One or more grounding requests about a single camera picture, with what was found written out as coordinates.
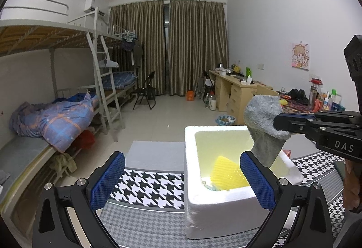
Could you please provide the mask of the person right hand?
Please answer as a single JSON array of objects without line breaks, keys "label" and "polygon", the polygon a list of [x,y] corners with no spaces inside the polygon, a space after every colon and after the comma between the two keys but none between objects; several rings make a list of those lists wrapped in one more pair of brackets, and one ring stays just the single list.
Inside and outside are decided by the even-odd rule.
[{"label": "person right hand", "polygon": [[355,163],[346,160],[345,161],[345,178],[344,178],[344,190],[343,190],[343,203],[344,208],[352,210],[360,205],[360,189],[361,184],[359,175],[355,174]]}]

